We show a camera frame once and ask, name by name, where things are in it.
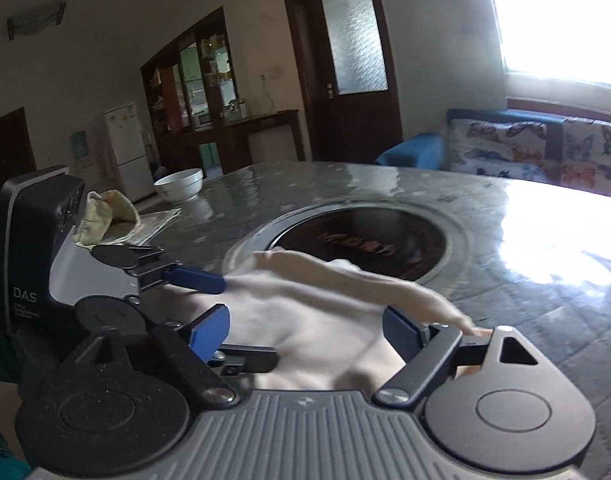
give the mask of white bowl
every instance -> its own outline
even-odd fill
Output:
[[[160,178],[154,189],[166,202],[180,204],[196,197],[203,186],[202,170],[184,170]]]

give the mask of metal screw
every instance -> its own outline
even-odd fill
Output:
[[[377,392],[377,400],[388,406],[398,406],[410,400],[410,394],[400,388],[384,388]]]
[[[202,393],[202,396],[215,406],[230,404],[236,398],[236,394],[228,388],[209,388]]]

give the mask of window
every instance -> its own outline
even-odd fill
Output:
[[[611,0],[494,0],[506,69],[611,84]]]

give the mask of refrigerator door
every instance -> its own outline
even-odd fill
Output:
[[[108,137],[118,165],[144,156],[146,149],[141,137],[141,126],[134,105],[118,108],[104,114]]]
[[[136,202],[154,193],[154,182],[148,158],[141,156],[117,166],[119,181],[121,182],[121,192],[127,196],[131,202]]]

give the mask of oven mitt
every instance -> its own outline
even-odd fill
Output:
[[[74,241],[87,249],[98,244],[120,244],[140,225],[137,209],[123,193],[116,189],[101,194],[91,191]]]
[[[231,344],[272,346],[279,365],[254,387],[364,390],[369,396],[403,366],[383,337],[381,318],[394,304],[423,323],[443,322],[479,335],[472,320],[435,291],[297,251],[257,252],[226,278],[226,291],[202,294],[166,285],[142,297],[156,322],[190,322],[212,307],[230,308]]]

